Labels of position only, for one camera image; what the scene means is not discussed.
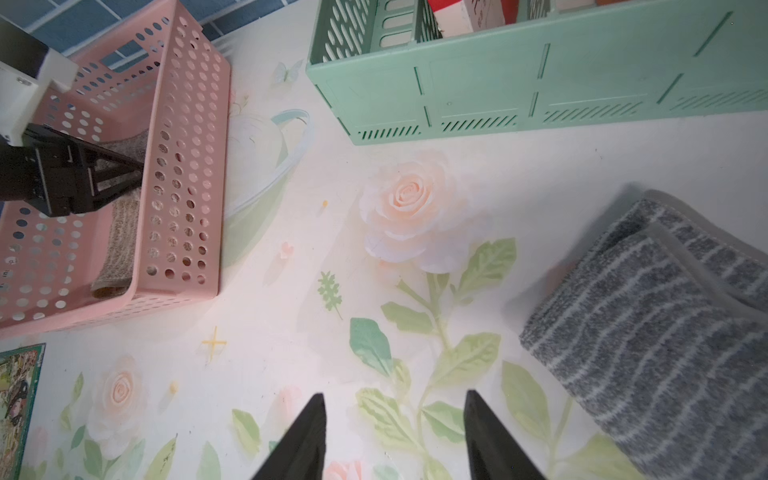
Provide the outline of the grey striped dishcloth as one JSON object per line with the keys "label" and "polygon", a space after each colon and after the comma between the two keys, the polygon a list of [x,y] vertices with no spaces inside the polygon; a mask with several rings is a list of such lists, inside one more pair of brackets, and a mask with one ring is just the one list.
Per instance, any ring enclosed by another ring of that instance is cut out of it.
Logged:
{"label": "grey striped dishcloth", "polygon": [[650,190],[520,341],[649,479],[767,475],[767,256]]}

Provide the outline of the beige striped dishcloth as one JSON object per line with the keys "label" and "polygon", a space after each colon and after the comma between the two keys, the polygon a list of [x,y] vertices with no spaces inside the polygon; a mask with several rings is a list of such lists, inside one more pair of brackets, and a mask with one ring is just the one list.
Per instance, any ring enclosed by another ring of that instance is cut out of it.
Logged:
{"label": "beige striped dishcloth", "polygon": [[[136,136],[105,142],[101,146],[143,164],[148,133],[145,130]],[[141,187],[138,187],[111,203],[113,210],[107,255],[98,277],[91,284],[91,294],[96,299],[119,297],[131,285],[140,196]]]}

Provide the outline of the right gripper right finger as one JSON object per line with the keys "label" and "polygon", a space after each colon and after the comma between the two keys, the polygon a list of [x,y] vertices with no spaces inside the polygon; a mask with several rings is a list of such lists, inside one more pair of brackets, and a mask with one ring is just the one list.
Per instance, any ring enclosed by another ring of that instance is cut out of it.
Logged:
{"label": "right gripper right finger", "polygon": [[463,419],[472,480],[545,480],[476,390],[467,391]]}

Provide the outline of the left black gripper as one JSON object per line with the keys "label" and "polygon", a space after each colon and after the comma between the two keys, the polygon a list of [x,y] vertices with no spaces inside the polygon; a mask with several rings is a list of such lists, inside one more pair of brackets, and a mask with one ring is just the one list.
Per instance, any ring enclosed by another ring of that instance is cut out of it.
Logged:
{"label": "left black gripper", "polygon": [[1,142],[1,199],[24,201],[49,217],[86,213],[115,200],[139,201],[146,145],[92,146],[32,124],[22,144]]}

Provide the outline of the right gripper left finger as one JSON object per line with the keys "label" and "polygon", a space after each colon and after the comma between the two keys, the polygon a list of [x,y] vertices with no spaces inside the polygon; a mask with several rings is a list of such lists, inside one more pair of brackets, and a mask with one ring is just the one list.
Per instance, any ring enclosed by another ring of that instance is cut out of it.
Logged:
{"label": "right gripper left finger", "polygon": [[326,428],[324,395],[315,393],[252,480],[321,480]]}

